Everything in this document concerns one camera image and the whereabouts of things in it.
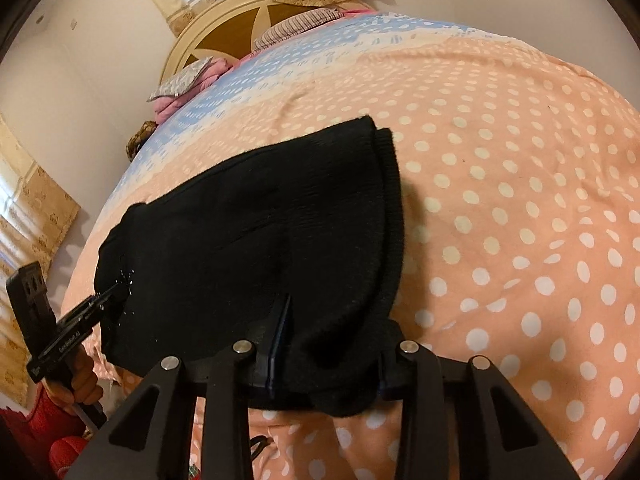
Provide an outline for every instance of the black cable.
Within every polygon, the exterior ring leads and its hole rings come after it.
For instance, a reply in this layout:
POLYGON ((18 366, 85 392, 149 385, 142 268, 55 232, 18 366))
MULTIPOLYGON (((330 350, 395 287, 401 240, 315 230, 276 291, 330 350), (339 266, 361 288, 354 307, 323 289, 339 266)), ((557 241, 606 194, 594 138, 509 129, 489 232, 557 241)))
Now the black cable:
POLYGON ((254 436, 249 441, 249 446, 252 449, 251 462, 253 462, 256 458, 258 458, 260 453, 262 453, 264 448, 267 447, 269 444, 270 444, 270 442, 269 442, 269 438, 268 437, 266 437, 264 435, 254 436))

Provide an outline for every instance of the bedding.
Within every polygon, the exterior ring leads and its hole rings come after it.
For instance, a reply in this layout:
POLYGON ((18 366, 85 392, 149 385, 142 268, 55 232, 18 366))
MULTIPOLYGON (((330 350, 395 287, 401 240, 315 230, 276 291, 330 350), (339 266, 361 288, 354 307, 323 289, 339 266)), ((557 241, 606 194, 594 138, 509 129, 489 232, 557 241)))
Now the bedding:
MULTIPOLYGON (((602 480, 640 418, 640 118, 587 70, 518 40, 377 14, 247 60, 144 145, 97 220, 63 311, 92 293, 97 248, 130 204, 366 114, 393 131, 401 171, 392 318, 436 354, 489 357, 581 478, 602 480)), ((136 385, 100 354, 99 329, 86 345, 103 375, 136 385)), ((399 403, 349 418, 252 411, 252 435, 273 437, 254 475, 391 479, 400 414, 399 403)), ((194 463, 201 403, 196 422, 194 463)))

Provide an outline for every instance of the hand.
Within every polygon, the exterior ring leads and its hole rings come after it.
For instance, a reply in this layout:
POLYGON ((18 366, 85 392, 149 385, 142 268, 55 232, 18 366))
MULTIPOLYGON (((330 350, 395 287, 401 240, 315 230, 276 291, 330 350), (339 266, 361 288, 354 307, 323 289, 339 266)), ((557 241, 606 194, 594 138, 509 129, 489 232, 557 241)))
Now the hand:
POLYGON ((73 393, 55 381, 44 379, 42 383, 51 402, 74 415, 75 412, 72 408, 74 403, 93 404, 102 398, 104 391, 97 384, 98 376, 94 373, 94 360, 86 354, 82 345, 78 347, 76 355, 73 357, 72 368, 71 387, 73 393))

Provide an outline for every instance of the striped pillow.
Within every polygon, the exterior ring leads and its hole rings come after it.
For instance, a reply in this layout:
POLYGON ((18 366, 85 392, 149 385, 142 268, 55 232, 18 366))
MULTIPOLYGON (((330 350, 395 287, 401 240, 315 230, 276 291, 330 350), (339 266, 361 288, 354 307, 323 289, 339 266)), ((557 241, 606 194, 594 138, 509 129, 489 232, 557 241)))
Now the striped pillow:
POLYGON ((281 41, 302 34, 306 30, 319 27, 323 23, 332 22, 342 16, 343 14, 338 10, 324 9, 322 7, 291 16, 273 25, 260 38, 257 38, 254 41, 254 52, 260 52, 281 41))

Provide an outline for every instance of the metal screw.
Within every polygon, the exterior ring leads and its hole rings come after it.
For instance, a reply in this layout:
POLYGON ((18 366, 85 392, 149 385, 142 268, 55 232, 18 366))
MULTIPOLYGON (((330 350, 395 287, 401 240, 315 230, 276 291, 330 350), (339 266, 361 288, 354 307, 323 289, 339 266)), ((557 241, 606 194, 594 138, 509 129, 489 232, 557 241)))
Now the metal screw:
POLYGON ((233 346, 234 352, 238 354, 246 354, 253 347, 254 345, 251 343, 251 341, 247 341, 246 339, 241 339, 240 341, 236 341, 233 346))
POLYGON ((179 364, 180 364, 180 359, 172 355, 170 355, 169 357, 165 357, 160 362, 160 366, 165 370, 174 370, 174 368, 177 368, 179 364))
POLYGON ((478 370, 488 370, 491 366, 491 361, 484 357, 483 355, 479 355, 473 358, 471 361, 473 366, 475 366, 478 370))
POLYGON ((418 345, 418 343, 415 341, 406 339, 400 343, 400 349, 405 354, 415 354, 420 349, 420 345, 418 345))

